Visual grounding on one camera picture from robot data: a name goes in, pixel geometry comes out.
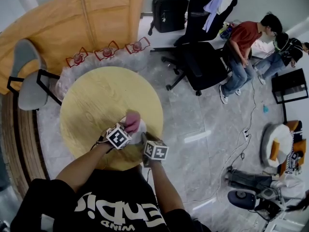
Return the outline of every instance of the black t-shirt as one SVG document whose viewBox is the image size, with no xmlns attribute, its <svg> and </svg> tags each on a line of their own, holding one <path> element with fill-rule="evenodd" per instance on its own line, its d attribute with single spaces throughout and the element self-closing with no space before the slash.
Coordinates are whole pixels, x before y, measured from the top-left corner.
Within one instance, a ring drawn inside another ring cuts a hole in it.
<svg viewBox="0 0 309 232">
<path fill-rule="evenodd" d="M 297 63 L 303 57 L 303 46 L 296 38 L 289 39 L 287 46 L 290 46 L 287 51 L 283 52 L 281 58 L 285 66 L 288 66 L 293 58 Z"/>
<path fill-rule="evenodd" d="M 61 180 L 35 179 L 11 231 L 41 231 L 42 214 L 54 219 L 55 232 L 196 231 L 184 210 L 161 215 L 152 188 L 136 169 L 95 170 L 77 194 Z"/>
</svg>

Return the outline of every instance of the backpack strap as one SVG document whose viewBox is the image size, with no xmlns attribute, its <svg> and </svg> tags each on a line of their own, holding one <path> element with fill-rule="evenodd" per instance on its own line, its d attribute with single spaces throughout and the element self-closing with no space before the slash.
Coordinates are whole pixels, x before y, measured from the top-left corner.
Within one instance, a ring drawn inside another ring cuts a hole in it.
<svg viewBox="0 0 309 232">
<path fill-rule="evenodd" d="M 152 21 L 150 23 L 150 29 L 148 31 L 148 35 L 151 36 L 153 34 L 153 28 L 154 28 L 155 24 L 154 24 L 154 21 Z"/>
</svg>

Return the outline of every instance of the table top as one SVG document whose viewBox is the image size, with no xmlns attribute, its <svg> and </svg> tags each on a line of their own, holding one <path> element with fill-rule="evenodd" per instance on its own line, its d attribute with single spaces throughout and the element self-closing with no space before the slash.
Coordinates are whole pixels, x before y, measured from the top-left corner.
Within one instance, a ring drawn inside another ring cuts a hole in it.
<svg viewBox="0 0 309 232">
<path fill-rule="evenodd" d="M 77 79 L 60 110 L 60 130 L 76 157 L 87 153 L 103 131 L 119 122 L 126 112 L 139 112 L 147 131 L 160 137 L 163 111 L 153 87 L 137 73 L 121 67 L 102 67 Z M 141 145 L 127 145 L 106 154 L 98 169 L 124 171 L 141 163 Z"/>
</svg>

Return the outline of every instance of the jeans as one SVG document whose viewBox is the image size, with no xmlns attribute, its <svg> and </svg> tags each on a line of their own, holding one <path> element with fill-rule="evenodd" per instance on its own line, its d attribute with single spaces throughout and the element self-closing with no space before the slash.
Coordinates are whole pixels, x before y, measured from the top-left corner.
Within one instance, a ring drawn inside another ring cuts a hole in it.
<svg viewBox="0 0 309 232">
<path fill-rule="evenodd" d="M 228 97 L 254 78 L 255 73 L 252 64 L 249 60 L 248 63 L 248 66 L 244 68 L 241 63 L 236 63 L 234 58 L 229 58 L 228 64 L 233 74 L 228 82 L 221 87 L 224 96 Z"/>
<path fill-rule="evenodd" d="M 227 175 L 231 187 L 250 189 L 258 192 L 269 188 L 272 182 L 272 177 L 270 175 L 249 174 L 236 169 L 233 169 L 232 172 L 227 173 Z"/>
<path fill-rule="evenodd" d="M 270 56 L 255 65 L 258 70 L 263 69 L 265 66 L 267 66 L 267 71 L 265 71 L 265 73 L 262 75 L 264 79 L 273 76 L 274 74 L 285 68 L 285 65 L 281 59 L 281 55 L 279 53 L 271 54 Z"/>
</svg>

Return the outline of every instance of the gray chair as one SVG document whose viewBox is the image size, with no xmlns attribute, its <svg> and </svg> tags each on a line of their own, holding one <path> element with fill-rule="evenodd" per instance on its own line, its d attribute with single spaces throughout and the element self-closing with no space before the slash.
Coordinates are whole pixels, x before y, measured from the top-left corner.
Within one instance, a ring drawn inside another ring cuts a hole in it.
<svg viewBox="0 0 309 232">
<path fill-rule="evenodd" d="M 38 61 L 39 69 L 25 79 L 19 78 L 20 70 L 34 59 Z M 18 107 L 20 109 L 25 111 L 37 110 L 46 104 L 48 95 L 59 105 L 62 104 L 49 90 L 49 77 L 59 79 L 59 76 L 47 72 L 45 60 L 30 40 L 22 39 L 18 41 L 14 49 L 14 64 L 7 88 L 18 96 Z M 22 82 L 19 92 L 11 86 L 12 81 Z"/>
</svg>

